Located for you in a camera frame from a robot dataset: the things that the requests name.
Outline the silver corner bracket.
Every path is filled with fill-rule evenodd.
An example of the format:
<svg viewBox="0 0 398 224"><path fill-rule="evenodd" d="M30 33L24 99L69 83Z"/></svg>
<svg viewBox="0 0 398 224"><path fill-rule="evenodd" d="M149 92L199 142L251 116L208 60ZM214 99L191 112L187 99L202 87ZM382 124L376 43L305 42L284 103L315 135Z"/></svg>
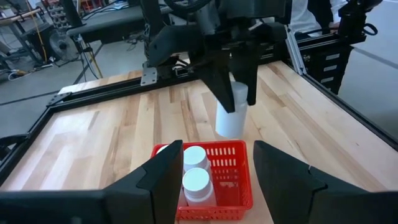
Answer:
<svg viewBox="0 0 398 224"><path fill-rule="evenodd" d="M157 69L148 62L142 64L141 86L147 86L157 83Z"/></svg>

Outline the silver aluminium extrusion bar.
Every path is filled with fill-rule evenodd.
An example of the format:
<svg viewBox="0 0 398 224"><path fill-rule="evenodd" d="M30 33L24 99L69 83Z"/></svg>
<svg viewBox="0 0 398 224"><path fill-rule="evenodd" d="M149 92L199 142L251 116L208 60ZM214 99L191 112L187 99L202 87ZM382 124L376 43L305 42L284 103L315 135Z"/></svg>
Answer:
<svg viewBox="0 0 398 224"><path fill-rule="evenodd" d="M290 59L292 61L292 65L294 67L294 70L296 73L298 73L300 76L306 75L307 71L305 68L305 64L303 62L302 55L299 51L299 47L296 41L296 38L294 36L294 33L290 29L289 26L285 25L285 31L287 34L287 38L285 40L287 50L290 55Z"/></svg>

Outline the black labelled controller box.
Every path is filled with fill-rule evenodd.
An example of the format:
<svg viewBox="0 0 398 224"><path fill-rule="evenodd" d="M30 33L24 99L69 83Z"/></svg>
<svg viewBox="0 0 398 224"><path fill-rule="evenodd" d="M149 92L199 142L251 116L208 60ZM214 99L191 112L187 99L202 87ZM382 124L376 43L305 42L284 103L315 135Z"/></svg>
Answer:
<svg viewBox="0 0 398 224"><path fill-rule="evenodd" d="M352 49L348 45L311 54L306 62L307 73L337 95Z"/></svg>

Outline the wooden top desk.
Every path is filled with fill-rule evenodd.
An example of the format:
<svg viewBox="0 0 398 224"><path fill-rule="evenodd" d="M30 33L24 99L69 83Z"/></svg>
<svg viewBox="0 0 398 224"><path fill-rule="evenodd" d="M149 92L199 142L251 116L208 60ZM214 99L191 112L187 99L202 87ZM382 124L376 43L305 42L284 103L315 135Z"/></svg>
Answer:
<svg viewBox="0 0 398 224"><path fill-rule="evenodd" d="M40 7L36 7L35 9L29 9L27 12L18 13L15 16L6 17L4 19L0 19L0 27L8 27L10 28L11 32L14 34L16 39L22 45L24 49L23 52L11 55L9 57L5 57L5 60L11 59L13 57L21 57L21 56L29 56L33 61L36 63L43 63L43 60L38 58L38 54L34 52L34 49L27 44L27 32L22 27L19 21L24 21L27 18L35 19L35 17L39 17L43 20L45 24L46 21L42 17L43 11Z"/></svg>

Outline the black floor fan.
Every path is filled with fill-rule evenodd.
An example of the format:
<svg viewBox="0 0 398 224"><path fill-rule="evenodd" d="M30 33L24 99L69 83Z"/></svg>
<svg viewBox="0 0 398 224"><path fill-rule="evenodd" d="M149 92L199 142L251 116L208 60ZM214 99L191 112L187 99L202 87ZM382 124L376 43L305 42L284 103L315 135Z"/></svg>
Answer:
<svg viewBox="0 0 398 224"><path fill-rule="evenodd" d="M58 60L69 61L78 57L78 50L75 42L63 32L53 30L49 43L55 58Z"/></svg>

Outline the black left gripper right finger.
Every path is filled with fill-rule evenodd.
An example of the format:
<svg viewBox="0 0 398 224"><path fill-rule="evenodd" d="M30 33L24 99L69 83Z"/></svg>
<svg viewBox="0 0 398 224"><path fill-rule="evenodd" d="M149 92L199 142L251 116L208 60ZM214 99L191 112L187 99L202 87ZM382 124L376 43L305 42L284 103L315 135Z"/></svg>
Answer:
<svg viewBox="0 0 398 224"><path fill-rule="evenodd" d="M274 224L373 224L365 190L264 141L253 161Z"/></svg>

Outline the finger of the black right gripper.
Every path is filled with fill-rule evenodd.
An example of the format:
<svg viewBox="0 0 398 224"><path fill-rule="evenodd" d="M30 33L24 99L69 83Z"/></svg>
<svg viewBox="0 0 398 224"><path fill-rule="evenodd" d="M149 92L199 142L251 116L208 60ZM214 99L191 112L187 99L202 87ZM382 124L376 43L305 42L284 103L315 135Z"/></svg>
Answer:
<svg viewBox="0 0 398 224"><path fill-rule="evenodd" d="M193 56L193 69L227 113L235 112L234 96L229 78L229 54L216 51Z"/></svg>
<svg viewBox="0 0 398 224"><path fill-rule="evenodd" d="M256 48L245 47L231 53L231 73L237 82L248 86L247 103L256 104L259 54Z"/></svg>

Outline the dark grey workbench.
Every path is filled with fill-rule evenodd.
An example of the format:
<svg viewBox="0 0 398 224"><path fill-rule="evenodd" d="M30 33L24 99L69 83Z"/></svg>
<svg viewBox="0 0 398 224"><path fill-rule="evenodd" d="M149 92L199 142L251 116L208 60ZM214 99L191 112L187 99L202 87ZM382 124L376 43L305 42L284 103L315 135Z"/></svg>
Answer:
<svg viewBox="0 0 398 224"><path fill-rule="evenodd" d="M82 26L67 30L70 37L80 36L85 42L100 40L104 44L123 40L130 33L142 31L144 19L139 6L111 10L110 7L85 16Z"/></svg>

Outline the black aluminium table frame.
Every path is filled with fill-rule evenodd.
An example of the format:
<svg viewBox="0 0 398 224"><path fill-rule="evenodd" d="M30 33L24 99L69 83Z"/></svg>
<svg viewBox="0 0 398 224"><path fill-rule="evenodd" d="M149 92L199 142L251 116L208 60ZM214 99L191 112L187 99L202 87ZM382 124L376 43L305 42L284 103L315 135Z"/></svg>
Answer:
<svg viewBox="0 0 398 224"><path fill-rule="evenodd" d="M398 139L394 139L359 112L349 107L324 86L308 75L299 76L282 62L259 66L257 97L265 100L267 92L275 96L272 104L262 104L249 110L253 120L274 124L280 138L274 142L289 143L309 161L319 161L320 153L337 154L338 162L348 160L348 170L381 163L375 171L365 170L362 176L385 187L394 180L398 185ZM175 90L188 83L202 89L204 84L194 74L181 75L159 85L140 86L139 78L81 91L62 93L61 100L51 102L25 134L12 136L12 143L4 146L8 153L0 162L0 187L22 174L27 163L26 154L38 149L37 138L49 131L54 114L132 95L148 95L162 90Z"/></svg>

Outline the person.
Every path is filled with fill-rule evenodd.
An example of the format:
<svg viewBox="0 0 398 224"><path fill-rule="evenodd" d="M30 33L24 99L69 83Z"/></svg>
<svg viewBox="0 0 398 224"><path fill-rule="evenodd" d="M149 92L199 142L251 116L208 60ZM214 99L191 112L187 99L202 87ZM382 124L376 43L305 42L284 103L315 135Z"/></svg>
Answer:
<svg viewBox="0 0 398 224"><path fill-rule="evenodd" d="M297 38L318 37L326 28L337 32L341 17L338 14L347 0L292 0L290 28Z"/></svg>

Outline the red plastic mesh basket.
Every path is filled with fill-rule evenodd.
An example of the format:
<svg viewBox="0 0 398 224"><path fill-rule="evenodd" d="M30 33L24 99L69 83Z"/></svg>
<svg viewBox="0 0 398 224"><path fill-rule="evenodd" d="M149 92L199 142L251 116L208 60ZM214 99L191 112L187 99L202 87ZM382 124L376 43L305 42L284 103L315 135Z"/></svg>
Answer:
<svg viewBox="0 0 398 224"><path fill-rule="evenodd" d="M217 206L179 207L175 219L240 220L252 208L251 178L246 143L242 140L185 142L183 149L204 148L210 161Z"/></svg>

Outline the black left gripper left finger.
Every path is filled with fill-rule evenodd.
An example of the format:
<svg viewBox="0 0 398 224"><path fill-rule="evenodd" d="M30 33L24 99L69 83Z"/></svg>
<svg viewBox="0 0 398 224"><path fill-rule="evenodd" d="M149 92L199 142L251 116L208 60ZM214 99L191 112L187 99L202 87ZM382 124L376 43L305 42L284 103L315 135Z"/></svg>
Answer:
<svg viewBox="0 0 398 224"><path fill-rule="evenodd" d="M174 224L183 175L183 141L176 140L105 188L111 224Z"/></svg>

